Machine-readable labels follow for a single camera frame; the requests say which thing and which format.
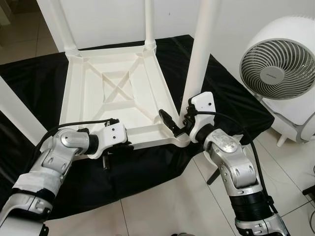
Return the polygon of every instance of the white pole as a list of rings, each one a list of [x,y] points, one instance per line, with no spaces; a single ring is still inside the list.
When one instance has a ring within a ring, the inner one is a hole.
[[[63,40],[63,47],[67,56],[76,56],[79,54],[78,48],[73,40],[68,22],[64,16],[63,7],[60,0],[49,0],[51,11],[59,34]]]
[[[153,0],[145,0],[146,15],[146,40],[144,45],[148,50],[156,50],[157,44],[154,40],[154,7]]]
[[[201,0],[196,33],[190,57],[189,69],[177,125],[183,127],[188,99],[199,94],[206,74],[213,43],[213,29],[221,0]]]
[[[0,76],[0,111],[27,137],[37,145],[47,130],[29,111],[19,97]]]

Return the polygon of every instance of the tiled floor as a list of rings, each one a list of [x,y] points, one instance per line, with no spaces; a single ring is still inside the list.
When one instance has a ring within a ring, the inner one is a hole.
[[[0,64],[58,52],[40,13],[17,15],[12,25],[0,29],[0,45]],[[291,235],[311,236],[308,219],[315,204],[301,191],[315,184],[315,144],[287,141],[278,148],[277,138],[279,134],[270,129],[255,140],[268,191]],[[247,152],[252,158],[249,147]],[[222,180],[206,184],[214,170],[200,154],[174,180],[92,211],[46,222],[49,235],[170,236],[184,231],[196,236],[238,235]]]
[[[0,45],[0,64],[58,52],[40,12],[16,14],[0,28]]]

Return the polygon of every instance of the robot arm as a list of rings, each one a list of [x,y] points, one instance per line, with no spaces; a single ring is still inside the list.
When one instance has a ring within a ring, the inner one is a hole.
[[[122,123],[109,119],[95,134],[88,129],[61,129],[28,173],[19,176],[12,194],[0,212],[0,236],[46,236],[48,218],[73,158],[87,154],[99,158],[108,148],[127,141]]]
[[[263,191],[254,165],[243,153],[240,142],[216,129],[214,115],[206,114],[215,111],[212,93],[204,92],[189,100],[182,129],[165,111],[160,110],[159,114],[175,136],[186,133],[193,143],[201,143],[209,153],[219,169],[241,235],[289,236],[280,216],[271,211],[272,199]]]

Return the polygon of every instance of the black fabric sheet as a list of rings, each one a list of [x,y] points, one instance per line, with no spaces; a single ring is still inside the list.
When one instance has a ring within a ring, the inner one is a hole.
[[[108,45],[114,48],[143,45],[144,42]],[[177,110],[180,110],[193,39],[188,36],[157,40],[157,59]],[[31,110],[50,129],[59,124],[68,60],[64,53],[0,65],[0,75]],[[268,129],[271,114],[212,56],[202,91],[214,94],[217,112],[238,120],[255,138]],[[216,117],[215,125],[230,135],[241,134],[235,124]],[[0,114],[0,205],[8,197],[13,182],[25,171],[34,146]],[[242,144],[248,144],[244,137]],[[112,155],[110,170],[101,159],[75,161],[55,199],[50,218],[94,209],[179,176],[201,151],[201,145],[186,148],[174,145],[134,150]]]

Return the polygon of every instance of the electric fan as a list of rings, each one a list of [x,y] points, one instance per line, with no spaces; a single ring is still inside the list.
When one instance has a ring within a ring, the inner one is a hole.
[[[273,114],[272,127],[299,143],[315,139],[315,21],[277,19],[251,41],[240,63],[245,86]]]

